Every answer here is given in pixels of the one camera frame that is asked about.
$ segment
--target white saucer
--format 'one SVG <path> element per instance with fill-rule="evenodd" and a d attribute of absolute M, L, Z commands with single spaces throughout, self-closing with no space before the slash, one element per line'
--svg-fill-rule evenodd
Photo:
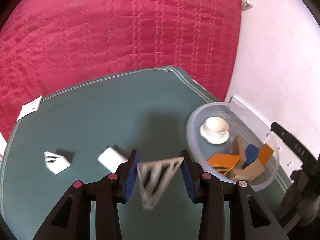
<path fill-rule="evenodd" d="M 226 132 L 226 134 L 223 136 L 223 137 L 220 137 L 220 138 L 216 138 L 216 137 L 213 137 L 209 134 L 207 134 L 204 129 L 203 129 L 203 126 L 205 125 L 205 123 L 203 125 L 201 125 L 200 127 L 200 135 L 207 140 L 208 143 L 211 143 L 211 144 L 221 144 L 221 143 L 224 143 L 226 142 L 229 137 L 230 137 L 230 133 L 229 131 Z"/>

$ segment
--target quilted fabric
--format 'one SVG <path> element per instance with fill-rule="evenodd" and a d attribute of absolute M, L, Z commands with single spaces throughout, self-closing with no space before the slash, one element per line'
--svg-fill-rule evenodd
<path fill-rule="evenodd" d="M 241 0 L 22 0 L 0 32 L 0 131 L 21 105 L 100 76 L 175 65 L 220 100 Z"/>

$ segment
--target white block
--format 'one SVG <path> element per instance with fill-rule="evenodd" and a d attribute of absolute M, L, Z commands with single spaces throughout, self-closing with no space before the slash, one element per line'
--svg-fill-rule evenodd
<path fill-rule="evenodd" d="M 116 172 L 118 166 L 121 163 L 126 163 L 128 159 L 109 147 L 99 156 L 98 161 L 111 172 Z"/>
<path fill-rule="evenodd" d="M 54 174 L 58 174 L 71 165 L 65 157 L 51 152 L 45 152 L 44 159 L 48 170 Z"/>

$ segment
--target green table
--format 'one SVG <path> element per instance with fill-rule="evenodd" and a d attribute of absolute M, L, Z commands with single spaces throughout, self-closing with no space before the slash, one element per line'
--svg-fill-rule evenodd
<path fill-rule="evenodd" d="M 89 183 L 110 173 L 97 161 L 104 149 L 113 147 L 125 157 L 138 149 L 142 161 L 178 156 L 188 149 L 188 117 L 214 101 L 182 69 L 171 66 L 110 75 L 43 98 L 38 111 L 16 123 L 8 141 L 1 167 L 1 214 L 18 240 L 31 240 L 74 181 Z M 45 166 L 44 152 L 58 148 L 74 156 L 69 168 L 54 175 Z M 282 174 L 261 192 L 271 209 L 289 183 Z M 138 183 L 118 210 L 124 240 L 195 240 L 202 204 L 191 203 L 177 172 L 152 212 L 141 208 Z"/>

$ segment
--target mattress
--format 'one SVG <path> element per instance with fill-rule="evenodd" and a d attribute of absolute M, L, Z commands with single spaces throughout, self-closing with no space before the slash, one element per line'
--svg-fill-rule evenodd
<path fill-rule="evenodd" d="M 0 32 L 0 131 L 21 105 L 108 74 L 174 65 L 219 100 L 241 0 L 22 0 Z"/>

